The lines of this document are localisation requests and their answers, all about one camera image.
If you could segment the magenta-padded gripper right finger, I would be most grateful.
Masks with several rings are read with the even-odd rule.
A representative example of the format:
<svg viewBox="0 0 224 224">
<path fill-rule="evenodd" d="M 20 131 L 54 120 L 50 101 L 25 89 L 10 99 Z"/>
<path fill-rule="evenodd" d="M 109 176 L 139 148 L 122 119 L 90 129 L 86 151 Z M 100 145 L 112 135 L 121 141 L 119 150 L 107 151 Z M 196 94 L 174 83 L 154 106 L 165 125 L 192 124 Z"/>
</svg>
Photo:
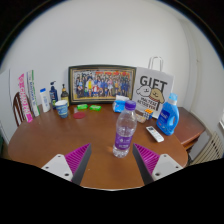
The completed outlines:
<svg viewBox="0 0 224 224">
<path fill-rule="evenodd" d="M 145 185 L 182 169 L 168 154 L 157 154 L 139 144 L 133 145 L 133 155 Z"/>
</svg>

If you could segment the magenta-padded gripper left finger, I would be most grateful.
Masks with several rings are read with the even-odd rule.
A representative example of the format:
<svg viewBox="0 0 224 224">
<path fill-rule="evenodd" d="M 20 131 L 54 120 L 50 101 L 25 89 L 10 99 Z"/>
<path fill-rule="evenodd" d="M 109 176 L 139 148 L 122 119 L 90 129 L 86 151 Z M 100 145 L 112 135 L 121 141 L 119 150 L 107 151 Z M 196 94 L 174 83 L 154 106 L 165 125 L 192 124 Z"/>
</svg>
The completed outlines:
<svg viewBox="0 0 224 224">
<path fill-rule="evenodd" d="M 90 156 L 91 144 L 88 143 L 66 155 L 57 154 L 42 169 L 80 185 Z"/>
</svg>

